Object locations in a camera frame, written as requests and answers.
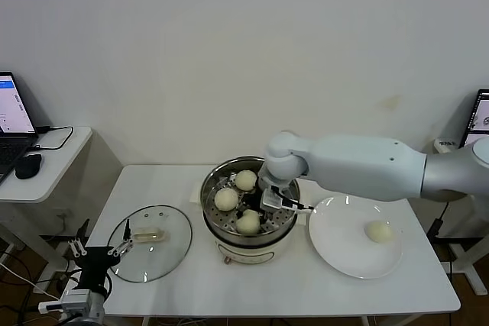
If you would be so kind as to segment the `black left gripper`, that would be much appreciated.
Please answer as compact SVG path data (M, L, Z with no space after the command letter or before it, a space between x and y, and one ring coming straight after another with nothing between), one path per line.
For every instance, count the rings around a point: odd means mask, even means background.
M106 292L105 279L108 270L118 265L120 257L123 257L133 247L130 221L126 220L122 242L115 247L87 247L85 249L83 239L86 236L88 225L89 219L87 218L77 230L76 235L68 241L72 254L76 258L75 264L81 269L75 289Z

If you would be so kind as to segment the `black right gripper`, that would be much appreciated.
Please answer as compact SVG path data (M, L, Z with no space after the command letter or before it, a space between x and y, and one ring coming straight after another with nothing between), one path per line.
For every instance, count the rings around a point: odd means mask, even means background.
M260 188L256 188L253 192L245 192L237 206L231 211L231 215L239 219L246 210L255 211L260 216L261 231L275 231L274 213L261 209L262 195L263 191Z

